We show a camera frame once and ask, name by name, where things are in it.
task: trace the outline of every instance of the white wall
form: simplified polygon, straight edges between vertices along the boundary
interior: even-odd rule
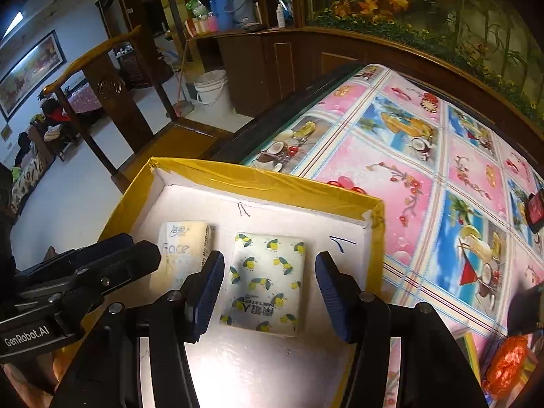
[[[0,59],[0,78],[2,78],[13,65],[20,60],[23,55],[31,50],[36,43],[55,29],[59,45],[66,57],[66,63],[53,72],[43,83],[36,87],[27,100],[17,109],[9,125],[13,130],[7,142],[0,139],[0,161],[7,167],[13,165],[13,159],[18,151],[17,137],[28,127],[29,121],[37,113],[41,112],[37,94],[46,84],[55,81],[63,72],[68,64],[79,58],[94,46],[99,45],[107,39],[100,13],[95,6],[94,1],[88,0],[75,7],[63,8],[63,11],[54,15],[47,23],[37,29],[31,35],[27,35],[24,41],[21,41],[15,51],[10,51],[10,56]],[[81,79],[81,75],[75,75],[64,86],[72,85],[71,81]],[[5,119],[0,115],[0,130],[5,126]]]

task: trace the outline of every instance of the orange package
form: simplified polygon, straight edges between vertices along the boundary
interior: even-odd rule
[[[518,383],[527,355],[527,336],[508,337],[495,353],[482,388],[494,400],[508,396]]]

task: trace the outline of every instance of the white floor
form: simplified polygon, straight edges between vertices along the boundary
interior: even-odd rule
[[[163,86],[173,102],[177,95],[176,78]],[[140,89],[133,93],[143,116],[156,133],[167,124],[168,118],[155,90]],[[210,118],[200,108],[187,118],[230,132],[252,119],[236,114]],[[93,133],[94,139],[119,167],[132,153],[129,145],[111,121],[99,129]],[[17,268],[23,270],[42,261],[49,246],[61,253],[95,243],[120,199],[121,193],[110,180],[109,172],[85,142],[70,152],[65,162],[57,158],[12,229]]]

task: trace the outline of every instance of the fluorescent light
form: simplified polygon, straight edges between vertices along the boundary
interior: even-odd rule
[[[9,27],[7,28],[7,31],[5,32],[4,34],[4,37],[9,34],[10,31],[12,31],[12,29],[17,26],[17,24],[21,23],[21,21],[23,20],[23,14],[21,12],[17,12],[17,15],[15,16],[15,18],[13,19],[12,23],[9,25]]]

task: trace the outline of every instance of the white bottle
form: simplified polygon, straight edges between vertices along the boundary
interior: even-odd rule
[[[277,17],[277,26],[279,28],[285,27],[285,15],[284,15],[284,9],[281,7],[281,4],[277,4],[276,9],[276,17]]]

